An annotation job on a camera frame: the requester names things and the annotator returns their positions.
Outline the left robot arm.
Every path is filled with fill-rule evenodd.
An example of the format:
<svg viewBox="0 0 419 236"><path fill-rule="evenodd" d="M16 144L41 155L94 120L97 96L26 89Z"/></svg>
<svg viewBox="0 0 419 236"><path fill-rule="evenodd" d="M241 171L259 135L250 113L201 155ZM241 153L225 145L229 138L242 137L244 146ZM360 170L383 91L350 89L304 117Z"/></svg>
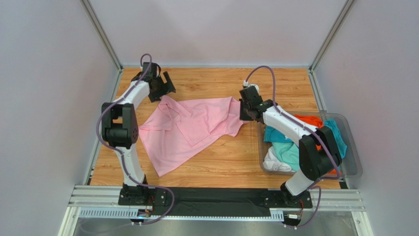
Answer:
<svg viewBox="0 0 419 236"><path fill-rule="evenodd" d="M145 206L152 200L136 149L139 138L136 109L145 98L156 102L175 91L167 72L162 72L157 63L144 62L128 89L115 101L103 103L101 107L97 135L104 146L116 153L124 176L119 205Z"/></svg>

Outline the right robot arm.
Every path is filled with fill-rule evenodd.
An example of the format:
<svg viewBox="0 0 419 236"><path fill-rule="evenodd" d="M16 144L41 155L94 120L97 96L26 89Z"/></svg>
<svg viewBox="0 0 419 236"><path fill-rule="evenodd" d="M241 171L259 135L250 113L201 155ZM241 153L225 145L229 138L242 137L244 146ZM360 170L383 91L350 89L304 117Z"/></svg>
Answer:
<svg viewBox="0 0 419 236"><path fill-rule="evenodd" d="M333 131L318 128L284 111L272 100L263 100L255 85L239 91L240 120L256 121L270 126L288 137L299 149L299 170L280 187L280 201L287 207L299 205L308 189L327 178L332 170L339 175L342 163Z"/></svg>

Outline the pink t shirt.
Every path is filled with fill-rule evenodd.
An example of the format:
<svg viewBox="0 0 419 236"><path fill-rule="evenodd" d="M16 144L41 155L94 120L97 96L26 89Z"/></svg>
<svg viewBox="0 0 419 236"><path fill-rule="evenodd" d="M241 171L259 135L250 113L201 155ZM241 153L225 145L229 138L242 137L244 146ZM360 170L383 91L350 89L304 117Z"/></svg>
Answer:
<svg viewBox="0 0 419 236"><path fill-rule="evenodd" d="M163 96L139 126L139 137L159 177L177 169L224 135L244 124L240 102L230 97L176 101Z"/></svg>

